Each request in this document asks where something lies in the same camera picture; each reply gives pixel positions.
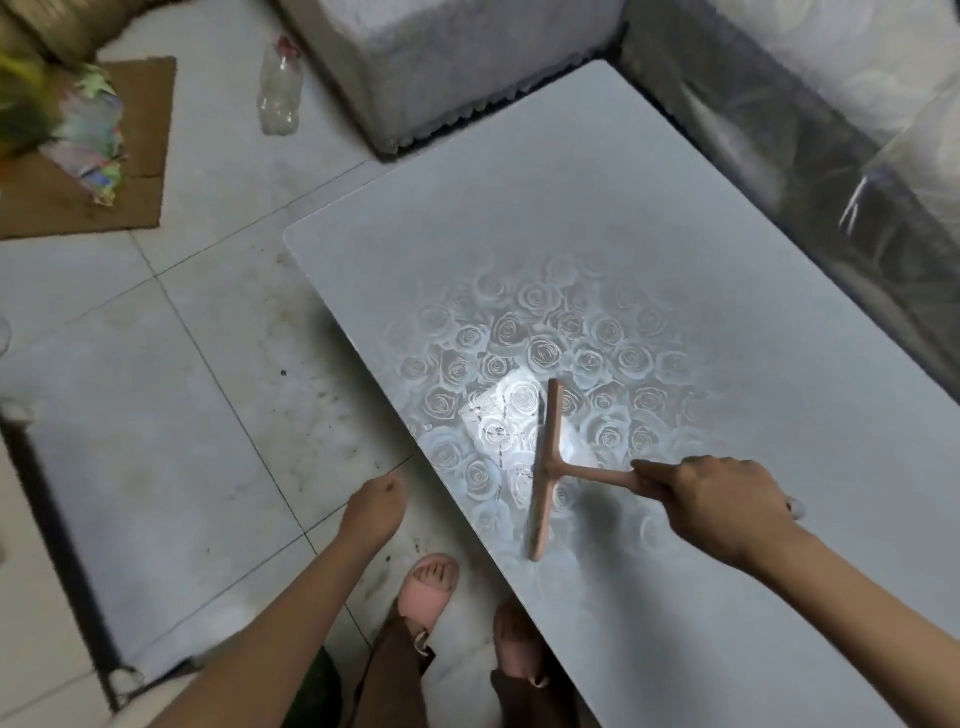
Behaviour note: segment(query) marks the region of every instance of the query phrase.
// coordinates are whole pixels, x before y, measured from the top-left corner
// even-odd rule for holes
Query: white floor tile
[[[309,67],[298,131],[260,131],[260,63],[281,33],[264,0],[191,0],[137,18],[100,53],[106,61],[177,57],[160,228],[134,233],[156,272],[372,158]]]
[[[223,642],[246,627],[313,558],[313,549],[301,536],[163,635],[133,664],[150,682],[184,658]],[[334,621],[325,647],[340,672],[346,697],[359,682],[367,661],[367,643],[346,609]]]
[[[123,657],[301,533],[159,284],[0,359]]]
[[[0,728],[100,728],[110,718],[100,681],[89,674],[63,686],[23,710],[0,718]]]
[[[160,277],[305,528],[416,448],[280,239],[380,171],[364,165]]]
[[[93,670],[0,439],[0,716]]]
[[[0,243],[0,316],[11,348],[106,303],[152,273],[128,232],[57,235]]]
[[[372,642],[414,563],[435,551],[453,556],[460,564],[460,581],[430,638],[437,659],[423,676],[430,724],[493,728],[500,725],[490,684],[496,665],[493,612],[510,588],[426,461],[417,455],[399,473],[408,487],[403,524],[373,559],[347,606]],[[319,551],[333,539],[342,515],[337,511],[307,533],[314,548]]]

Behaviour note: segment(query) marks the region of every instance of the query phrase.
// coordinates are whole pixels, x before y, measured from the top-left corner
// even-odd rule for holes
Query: white rose print
[[[418,314],[417,321],[420,331],[431,344],[445,343],[455,327],[452,314],[438,305],[427,306]]]
[[[670,433],[669,454],[675,462],[685,457],[713,454],[707,435],[694,427],[678,427]]]
[[[540,409],[540,388],[535,381],[521,379],[511,382],[503,393],[508,416],[528,419],[536,417]]]
[[[564,419],[572,423],[580,422],[589,412],[587,400],[573,387],[564,387],[564,395],[560,402],[560,408],[564,413]]]
[[[434,353],[410,354],[403,356],[396,367],[396,373],[407,387],[421,387],[431,381],[440,366]]]
[[[570,373],[573,374],[573,381],[581,389],[589,389],[611,379],[607,357],[589,341],[583,339],[573,345]]]
[[[500,490],[500,469],[478,453],[468,455],[460,463],[457,476],[463,481],[467,496],[474,500],[487,500]]]
[[[592,412],[609,412],[623,401],[623,385],[612,381],[591,389],[587,394]]]
[[[654,370],[653,356],[639,344],[629,341],[613,351],[613,365],[627,379],[643,379]]]
[[[715,404],[715,399],[710,395],[690,392],[680,404],[680,414],[691,425],[702,425],[714,413]]]
[[[581,316],[586,316],[594,307],[592,291],[585,285],[567,287],[564,291],[564,300],[569,310],[576,311]]]
[[[477,322],[484,319],[473,290],[465,285],[454,286],[447,305],[457,321]]]
[[[477,376],[476,354],[444,351],[440,355],[440,375],[450,390],[464,391]]]
[[[650,459],[665,444],[667,427],[653,412],[640,410],[630,422],[627,436],[631,457]]]
[[[627,454],[630,416],[626,407],[597,412],[584,421],[581,431],[594,449],[598,460],[607,467],[617,467]]]
[[[593,326],[590,327],[590,333],[594,341],[608,349],[615,348],[617,344],[623,341],[625,335],[623,325],[610,316],[604,316],[597,320]]]
[[[541,329],[527,342],[527,366],[536,374],[559,374],[566,365],[566,355],[566,339],[556,331]]]
[[[534,457],[530,453],[516,454],[504,465],[510,495],[521,511],[530,508],[530,498],[534,491],[533,466]]]
[[[692,384],[693,368],[689,354],[686,352],[660,352],[657,354],[657,379],[664,384]]]
[[[543,321],[563,300],[558,288],[539,280],[524,280],[516,289],[517,314],[531,321]]]
[[[457,396],[443,387],[434,387],[423,397],[423,410],[435,420],[452,420],[457,414]]]
[[[499,498],[478,504],[470,513],[470,522],[484,541],[502,544],[514,539],[510,507]]]
[[[503,304],[514,292],[513,283],[500,273],[485,273],[473,283],[473,293],[480,303]]]
[[[636,315],[636,330],[641,336],[652,339],[659,336],[666,329],[666,314],[652,303],[648,303],[640,309]]]
[[[513,369],[514,360],[495,353],[485,353],[480,357],[480,376],[478,381],[484,384],[496,384]]]
[[[573,258],[555,257],[546,261],[544,266],[546,279],[556,286],[565,288],[572,285],[578,278],[577,264]]]
[[[496,408],[496,397],[490,389],[475,389],[467,395],[467,411],[472,415],[490,414]]]
[[[634,387],[630,390],[630,406],[633,409],[644,409],[655,415],[662,415],[666,410],[667,394],[657,387]]]
[[[488,547],[525,565],[521,523],[546,380],[566,384],[561,445],[569,461],[677,462],[718,450],[703,427],[723,401],[713,384],[723,348],[688,338],[709,328],[695,325],[703,318],[696,302],[671,303],[640,278],[613,279],[592,255],[520,255],[485,258],[439,286],[418,284],[419,312],[385,329],[380,354],[388,363],[384,391],[458,504]],[[588,532],[581,521],[587,487],[565,479],[555,490],[551,542],[534,577],[550,559],[572,558],[582,538],[617,535]],[[646,555],[663,552],[669,536],[656,515],[623,514]]]
[[[490,351],[503,356],[522,352],[528,329],[515,313],[508,311],[493,322],[490,332]]]
[[[501,415],[488,415],[478,427],[480,445],[490,455],[499,455],[514,442],[516,431]]]
[[[490,343],[490,328],[483,325],[465,324],[453,335],[453,346],[464,353],[483,352]]]
[[[546,324],[555,328],[570,341],[576,341],[584,335],[584,317],[576,311],[558,308],[547,316]]]
[[[420,436],[420,447],[427,459],[441,471],[453,472],[469,452],[469,445],[459,429],[434,427]]]

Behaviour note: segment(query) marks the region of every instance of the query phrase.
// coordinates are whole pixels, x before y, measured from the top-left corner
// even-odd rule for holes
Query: yellow object
[[[39,57],[0,54],[0,155],[43,141],[57,123],[50,69]]]

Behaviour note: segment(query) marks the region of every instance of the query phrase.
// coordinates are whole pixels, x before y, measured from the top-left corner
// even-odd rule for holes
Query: tile floor
[[[490,625],[509,590],[280,239],[391,165],[313,73],[297,134],[260,133],[262,49],[281,29],[266,0],[192,0],[104,50],[179,62],[161,227],[0,244],[0,396],[35,408],[90,583],[147,680],[248,623],[329,542],[348,495],[401,467],[404,525],[327,646],[349,688],[403,573],[448,551],[464,575],[435,635],[433,725],[496,725]],[[73,716],[94,683],[70,676],[0,725]]]

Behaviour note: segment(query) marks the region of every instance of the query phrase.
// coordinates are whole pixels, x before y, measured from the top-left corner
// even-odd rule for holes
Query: pant leg
[[[542,688],[500,670],[490,679],[500,699],[503,728],[578,728],[576,691],[565,674],[551,677]]]
[[[403,619],[387,621],[373,643],[352,728],[428,728],[421,665]]]

